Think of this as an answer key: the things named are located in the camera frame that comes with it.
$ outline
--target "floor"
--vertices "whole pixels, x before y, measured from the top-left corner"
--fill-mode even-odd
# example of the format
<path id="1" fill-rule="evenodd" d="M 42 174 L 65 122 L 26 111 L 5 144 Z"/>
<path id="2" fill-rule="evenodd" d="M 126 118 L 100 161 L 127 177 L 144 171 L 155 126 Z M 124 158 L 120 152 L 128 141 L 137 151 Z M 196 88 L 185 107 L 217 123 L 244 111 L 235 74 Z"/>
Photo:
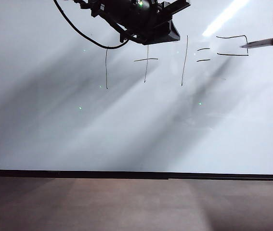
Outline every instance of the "floor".
<path id="1" fill-rule="evenodd" d="M 0 231 L 273 231 L 273 182 L 0 178 Z"/>

